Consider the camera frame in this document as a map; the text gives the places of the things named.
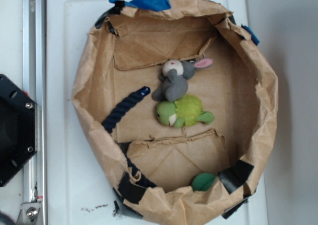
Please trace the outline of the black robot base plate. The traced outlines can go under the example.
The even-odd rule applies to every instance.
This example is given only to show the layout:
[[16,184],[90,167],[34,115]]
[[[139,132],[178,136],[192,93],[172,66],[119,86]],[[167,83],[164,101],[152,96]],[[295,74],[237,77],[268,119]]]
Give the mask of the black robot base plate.
[[36,103],[0,75],[0,186],[36,154]]

